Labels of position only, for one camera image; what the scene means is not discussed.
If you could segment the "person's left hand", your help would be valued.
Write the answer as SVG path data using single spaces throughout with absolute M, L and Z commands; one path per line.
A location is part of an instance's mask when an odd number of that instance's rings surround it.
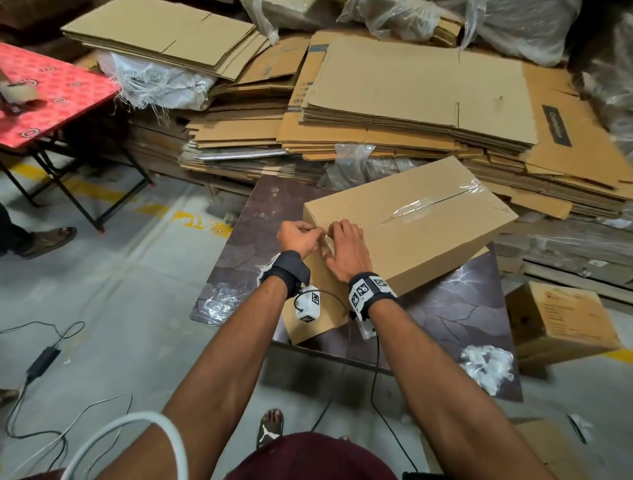
M 301 222 L 285 220 L 281 223 L 277 233 L 280 252 L 297 252 L 301 260 L 305 260 L 312 253 L 301 253 Z

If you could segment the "taped brown cardboard box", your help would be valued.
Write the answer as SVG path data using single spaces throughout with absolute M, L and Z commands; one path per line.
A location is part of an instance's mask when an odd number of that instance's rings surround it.
M 306 202 L 316 227 L 363 229 L 374 272 L 401 296 L 467 263 L 517 214 L 455 157 Z

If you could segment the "person's right forearm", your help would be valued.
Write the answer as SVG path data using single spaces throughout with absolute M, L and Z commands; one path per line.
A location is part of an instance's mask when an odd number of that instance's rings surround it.
M 557 480 L 492 397 L 395 300 L 378 300 L 368 313 L 445 474 L 454 480 Z

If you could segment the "crumpled clear plastic sheet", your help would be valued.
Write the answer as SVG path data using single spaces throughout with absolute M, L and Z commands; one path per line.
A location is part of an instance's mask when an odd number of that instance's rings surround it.
M 374 149 L 365 144 L 336 144 L 334 163 L 325 167 L 317 186 L 343 191 L 428 164 L 411 158 L 373 158 Z

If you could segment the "clear plastic wrap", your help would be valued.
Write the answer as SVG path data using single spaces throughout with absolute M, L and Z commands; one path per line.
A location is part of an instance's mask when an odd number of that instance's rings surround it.
M 244 288 L 226 283 L 211 285 L 197 301 L 197 321 L 212 326 L 222 325 L 246 299 L 247 293 Z

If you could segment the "person's sandalled foot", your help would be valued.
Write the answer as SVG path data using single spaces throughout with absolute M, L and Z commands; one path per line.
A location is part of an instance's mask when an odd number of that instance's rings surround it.
M 76 237 L 75 227 L 55 228 L 48 231 L 32 233 L 32 244 L 23 253 L 18 253 L 20 258 L 32 260 L 40 256 L 51 253 L 68 243 Z
M 281 410 L 273 408 L 263 414 L 259 421 L 256 436 L 256 449 L 260 449 L 283 435 L 284 415 Z

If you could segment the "white plastic wad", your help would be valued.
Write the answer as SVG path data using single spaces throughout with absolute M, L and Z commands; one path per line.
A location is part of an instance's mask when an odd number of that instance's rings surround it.
M 460 366 L 490 396 L 513 382 L 515 357 L 509 351 L 491 345 L 467 346 L 460 355 Z

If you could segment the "person's maroon clothing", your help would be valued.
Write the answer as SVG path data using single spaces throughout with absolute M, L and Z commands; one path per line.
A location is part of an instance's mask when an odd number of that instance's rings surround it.
M 368 449 L 320 433 L 280 436 L 259 447 L 224 480 L 398 480 Z

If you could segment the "white woven sack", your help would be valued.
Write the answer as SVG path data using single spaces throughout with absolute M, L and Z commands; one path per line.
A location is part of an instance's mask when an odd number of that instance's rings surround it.
M 128 109 L 148 109 L 157 118 L 166 118 L 172 110 L 204 111 L 220 79 L 108 50 L 96 54 L 100 70 L 117 86 L 115 99 Z

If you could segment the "thick white tube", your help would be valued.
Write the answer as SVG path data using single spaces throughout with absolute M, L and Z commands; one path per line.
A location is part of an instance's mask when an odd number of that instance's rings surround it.
M 134 422 L 148 422 L 157 425 L 167 436 L 175 457 L 177 480 L 189 480 L 186 449 L 178 429 L 162 413 L 141 411 L 125 414 L 97 430 L 75 453 L 65 469 L 61 480 L 74 480 L 75 470 L 92 447 L 109 433 Z

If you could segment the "labelled small cardboard box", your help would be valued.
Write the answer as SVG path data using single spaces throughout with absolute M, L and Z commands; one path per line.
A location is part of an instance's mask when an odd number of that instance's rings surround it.
M 593 291 L 530 281 L 506 294 L 505 303 L 522 370 L 535 371 L 622 347 Z

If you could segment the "large clear plastic bag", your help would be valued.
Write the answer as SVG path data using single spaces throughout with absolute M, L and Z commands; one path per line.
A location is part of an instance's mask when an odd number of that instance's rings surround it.
M 496 51 L 544 67 L 563 59 L 565 39 L 582 0 L 464 0 L 461 48 L 476 38 Z

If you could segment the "red patterned folding table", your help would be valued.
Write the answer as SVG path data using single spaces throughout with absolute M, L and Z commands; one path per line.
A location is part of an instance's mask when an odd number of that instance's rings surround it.
M 0 43 L 0 81 L 36 84 L 39 100 L 17 107 L 0 108 L 0 172 L 33 207 L 36 197 L 50 187 L 58 188 L 99 233 L 124 204 L 148 186 L 149 174 L 125 148 L 115 131 L 102 118 L 106 105 L 114 102 L 117 86 L 103 74 L 72 63 Z M 84 165 L 106 161 L 95 140 L 110 143 L 141 176 L 129 191 L 98 216 L 91 215 L 66 187 L 64 180 Z M 9 159 L 32 158 L 45 174 L 45 181 L 27 190 L 13 175 Z

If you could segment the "white paper scrap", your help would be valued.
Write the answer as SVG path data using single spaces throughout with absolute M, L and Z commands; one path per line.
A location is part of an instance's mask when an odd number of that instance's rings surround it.
M 581 416 L 576 413 L 568 413 L 566 416 L 582 444 L 588 445 L 594 443 L 594 437 L 592 435 L 593 424 L 581 418 Z

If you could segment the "grey plastic bag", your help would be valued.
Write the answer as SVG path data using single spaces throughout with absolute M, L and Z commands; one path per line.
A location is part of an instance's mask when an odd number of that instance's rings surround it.
M 633 2 L 587 6 L 566 45 L 574 85 L 633 165 Z

